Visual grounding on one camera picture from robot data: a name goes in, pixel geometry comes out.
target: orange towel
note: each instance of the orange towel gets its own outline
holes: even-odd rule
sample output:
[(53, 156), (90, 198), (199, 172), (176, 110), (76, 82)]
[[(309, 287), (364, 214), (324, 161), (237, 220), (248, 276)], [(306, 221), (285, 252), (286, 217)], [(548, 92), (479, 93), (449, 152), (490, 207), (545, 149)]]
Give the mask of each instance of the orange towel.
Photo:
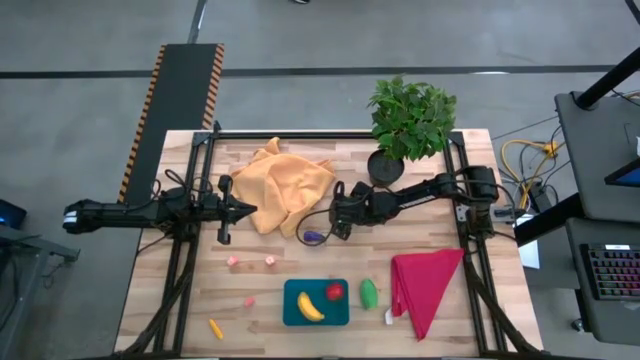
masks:
[(295, 234), (296, 226), (327, 191), (335, 174), (329, 160), (313, 163), (303, 157), (281, 154), (279, 138), (269, 140), (255, 152), (249, 165), (236, 170), (233, 195), (255, 205), (251, 220), (260, 234), (278, 225), (285, 237)]

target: gray floor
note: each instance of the gray floor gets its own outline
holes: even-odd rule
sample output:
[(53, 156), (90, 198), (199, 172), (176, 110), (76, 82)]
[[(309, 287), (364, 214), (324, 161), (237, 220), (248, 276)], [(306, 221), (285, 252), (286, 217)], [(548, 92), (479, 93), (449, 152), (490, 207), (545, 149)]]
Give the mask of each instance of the gray floor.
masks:
[[(0, 0), (0, 71), (149, 69), (182, 43), (196, 0)], [(622, 0), (209, 0), (199, 42), (226, 43), (225, 68), (614, 64), (640, 45)], [(412, 76), (459, 99), (458, 127), (492, 135), (554, 115), (553, 96), (602, 74)], [(223, 78), (216, 118), (227, 129), (363, 128), (377, 76)], [(122, 311), (136, 231), (69, 236), (65, 205), (115, 200), (148, 80), (0, 80), (0, 198), (29, 210), (26, 227), (82, 249), (39, 292), (26, 359), (108, 354)], [(640, 88), (635, 75), (620, 91)], [(495, 141), (547, 140), (549, 121)], [(508, 160), (517, 163), (514, 146)], [(539, 158), (525, 167), (534, 166)], [(562, 152), (560, 163), (567, 160)], [(550, 181), (575, 191), (570, 166)], [(574, 333), (573, 293), (531, 288), (545, 348), (637, 358), (636, 347)]]

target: red cloth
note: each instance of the red cloth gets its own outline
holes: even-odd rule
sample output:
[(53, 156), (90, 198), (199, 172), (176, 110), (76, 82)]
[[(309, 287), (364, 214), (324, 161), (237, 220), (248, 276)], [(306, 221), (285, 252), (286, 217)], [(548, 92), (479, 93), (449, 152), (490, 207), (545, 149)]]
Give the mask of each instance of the red cloth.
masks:
[(391, 259), (391, 311), (393, 316), (400, 316), (409, 310), (418, 341), (427, 336), (463, 254), (462, 249), (444, 249)]

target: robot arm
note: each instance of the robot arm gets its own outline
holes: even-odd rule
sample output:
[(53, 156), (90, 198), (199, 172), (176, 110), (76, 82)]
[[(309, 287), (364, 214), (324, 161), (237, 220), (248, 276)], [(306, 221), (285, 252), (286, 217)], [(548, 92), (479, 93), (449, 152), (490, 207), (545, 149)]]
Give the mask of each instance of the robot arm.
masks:
[[(459, 183), (467, 183), (469, 193), (464, 193)], [(400, 211), (435, 199), (455, 199), (472, 209), (472, 216), (491, 225), (489, 208), (498, 200), (493, 170), (485, 166), (470, 166), (457, 174), (443, 173), (431, 180), (424, 180), (397, 192), (378, 191), (358, 182), (349, 196), (344, 195), (344, 183), (338, 182), (333, 190), (329, 210), (331, 234), (347, 240), (352, 225), (373, 226), (384, 224)]]
[(218, 241), (229, 243), (228, 223), (256, 211), (253, 205), (236, 200), (231, 194), (232, 181), (222, 176), (218, 188), (222, 199), (213, 192), (201, 201), (195, 201), (183, 187), (161, 192), (157, 199), (143, 205), (105, 204), (93, 200), (81, 200), (64, 210), (63, 228), (70, 234), (92, 232), (102, 227), (158, 228), (170, 237), (187, 235), (189, 224), (201, 221), (221, 221)]

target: red apple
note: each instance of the red apple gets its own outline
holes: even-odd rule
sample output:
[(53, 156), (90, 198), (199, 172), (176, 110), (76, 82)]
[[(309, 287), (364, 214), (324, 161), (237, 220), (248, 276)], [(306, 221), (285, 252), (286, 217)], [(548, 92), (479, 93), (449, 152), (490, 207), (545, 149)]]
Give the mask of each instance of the red apple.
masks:
[(340, 283), (333, 283), (327, 286), (327, 299), (338, 301), (344, 297), (344, 286)]

